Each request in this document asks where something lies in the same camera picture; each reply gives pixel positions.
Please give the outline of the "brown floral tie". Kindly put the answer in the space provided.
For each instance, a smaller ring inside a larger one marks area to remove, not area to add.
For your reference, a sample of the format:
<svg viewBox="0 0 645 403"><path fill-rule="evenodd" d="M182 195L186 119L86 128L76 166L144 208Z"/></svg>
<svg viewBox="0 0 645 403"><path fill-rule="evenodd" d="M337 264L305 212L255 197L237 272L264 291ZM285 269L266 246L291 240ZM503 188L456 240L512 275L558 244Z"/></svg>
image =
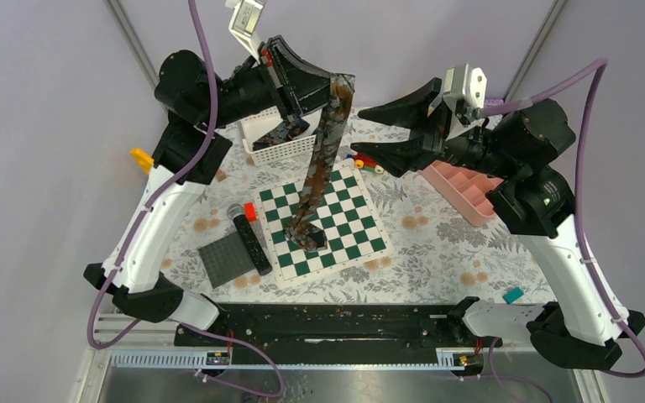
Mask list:
<svg viewBox="0 0 645 403"><path fill-rule="evenodd" d="M333 73L330 76L328 103L313 134L312 157L299 194L295 215L284 228L288 240L307 252L317 252L328 246L324 231L312 224L312 216L330 182L339 145L349 119L355 93L356 76Z"/></svg>

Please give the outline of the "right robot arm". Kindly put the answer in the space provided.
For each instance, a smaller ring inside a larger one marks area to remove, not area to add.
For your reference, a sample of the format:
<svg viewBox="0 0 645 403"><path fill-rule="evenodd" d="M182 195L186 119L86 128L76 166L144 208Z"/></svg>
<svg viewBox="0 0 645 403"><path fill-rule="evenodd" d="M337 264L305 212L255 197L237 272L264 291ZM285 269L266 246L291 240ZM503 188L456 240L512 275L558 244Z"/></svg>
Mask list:
<svg viewBox="0 0 645 403"><path fill-rule="evenodd" d="M455 112L432 105L441 89L434 78L398 100L362 110L360 118L407 128L409 137L356 142L352 149L394 177L440 161L499 179L485 198L538 261L554 294L553 301L525 306L466 297L448 314L449 337L461 346L499 338L529 345L560 368L611 373L622 354L619 340L638 335L645 316L611 296L576 232L575 194L551 166L576 139L565 111L545 99L504 113L494 128L474 127L453 137Z"/></svg>

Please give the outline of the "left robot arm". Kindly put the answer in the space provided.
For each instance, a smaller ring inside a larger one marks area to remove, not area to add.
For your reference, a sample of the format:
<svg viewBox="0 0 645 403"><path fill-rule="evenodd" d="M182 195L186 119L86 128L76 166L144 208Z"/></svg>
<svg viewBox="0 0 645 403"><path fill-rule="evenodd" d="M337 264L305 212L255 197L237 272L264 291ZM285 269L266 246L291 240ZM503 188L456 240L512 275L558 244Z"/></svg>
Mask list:
<svg viewBox="0 0 645 403"><path fill-rule="evenodd" d="M224 340L227 323L206 297L169 281L160 264L184 216L212 183L231 142L208 128L224 128L275 108L283 118L321 109L331 75L302 59L283 38L266 40L227 79L211 73L190 50L168 56L159 71L155 98L168 123L153 154L139 209L101 263L84 278L107 292L123 313L146 322L173 320L194 326L208 345Z"/></svg>

